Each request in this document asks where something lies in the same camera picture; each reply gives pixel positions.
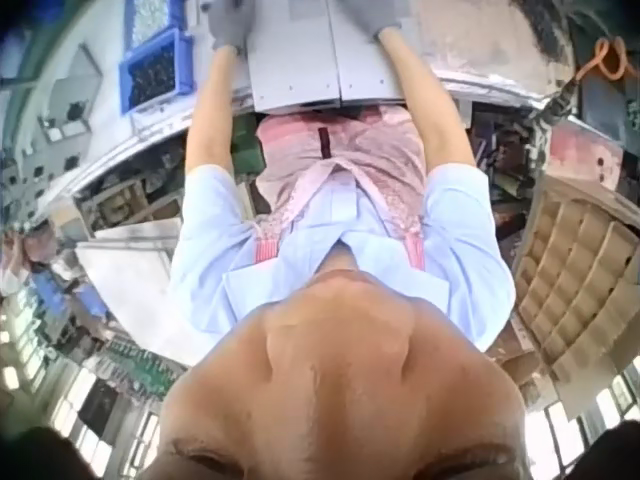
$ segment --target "neck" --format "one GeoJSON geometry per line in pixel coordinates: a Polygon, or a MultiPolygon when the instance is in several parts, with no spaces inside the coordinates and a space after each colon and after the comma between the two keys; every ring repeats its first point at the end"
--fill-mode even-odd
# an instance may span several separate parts
{"type": "Polygon", "coordinates": [[[322,261],[316,274],[326,273],[332,270],[360,270],[356,257],[354,257],[351,249],[342,242],[336,243],[325,259],[322,261]]]}

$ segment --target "eye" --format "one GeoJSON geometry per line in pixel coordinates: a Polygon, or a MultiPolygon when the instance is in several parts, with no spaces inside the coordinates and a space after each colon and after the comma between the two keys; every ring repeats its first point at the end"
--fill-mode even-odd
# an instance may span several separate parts
{"type": "Polygon", "coordinates": [[[188,458],[192,462],[224,478],[230,480],[244,478],[244,470],[234,463],[218,460],[210,455],[189,455],[188,458]]]}
{"type": "Polygon", "coordinates": [[[413,480],[525,480],[531,478],[515,451],[503,446],[480,446],[440,457],[414,475],[413,480]]]}

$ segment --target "light blue shirt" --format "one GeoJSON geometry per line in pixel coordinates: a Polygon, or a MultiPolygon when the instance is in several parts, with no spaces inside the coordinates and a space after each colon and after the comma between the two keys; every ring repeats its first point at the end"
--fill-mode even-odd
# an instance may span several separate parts
{"type": "Polygon", "coordinates": [[[284,232],[278,257],[257,265],[255,229],[243,220],[235,183],[224,169],[207,165],[188,175],[182,215],[171,291],[184,317],[211,335],[212,346],[255,308],[304,286],[338,240],[351,248],[361,270],[434,304],[482,351],[514,305],[488,179],[470,166],[443,165],[427,179],[425,271],[409,265],[404,244],[388,235],[388,219],[347,171],[333,173],[284,232]]]}

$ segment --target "blue crate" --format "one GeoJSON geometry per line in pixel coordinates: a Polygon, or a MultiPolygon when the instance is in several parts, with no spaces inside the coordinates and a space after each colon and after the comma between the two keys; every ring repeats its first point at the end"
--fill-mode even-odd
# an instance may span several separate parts
{"type": "MultiPolygon", "coordinates": [[[[166,0],[169,5],[169,14],[165,25],[149,37],[144,43],[153,40],[157,35],[166,32],[171,28],[184,30],[187,25],[187,18],[184,13],[184,4],[186,0],[166,0]]],[[[133,45],[133,26],[135,22],[135,5],[134,0],[125,0],[124,5],[124,45],[127,51],[138,48],[140,45],[133,45]]]]}
{"type": "Polygon", "coordinates": [[[31,7],[31,17],[37,22],[50,24],[64,14],[64,0],[37,0],[31,7]]]}
{"type": "Polygon", "coordinates": [[[185,35],[178,28],[167,30],[153,40],[132,50],[130,55],[120,62],[118,68],[120,74],[120,109],[123,115],[165,102],[178,95],[190,95],[196,89],[193,78],[193,38],[185,35]],[[175,87],[173,91],[135,107],[129,105],[129,95],[133,89],[133,79],[129,74],[129,65],[158,53],[167,45],[173,45],[174,49],[175,87]]]}

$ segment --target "pink apron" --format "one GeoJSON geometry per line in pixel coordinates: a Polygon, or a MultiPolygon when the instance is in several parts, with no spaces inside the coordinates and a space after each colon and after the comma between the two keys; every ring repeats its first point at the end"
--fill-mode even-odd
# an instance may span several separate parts
{"type": "Polygon", "coordinates": [[[372,107],[357,118],[303,113],[269,117],[258,129],[266,170],[257,181],[272,214],[256,224],[256,263],[277,257],[282,234],[304,215],[336,169],[353,174],[389,236],[402,241],[413,268],[424,270],[421,215],[426,164],[418,132],[401,107],[372,107]]]}

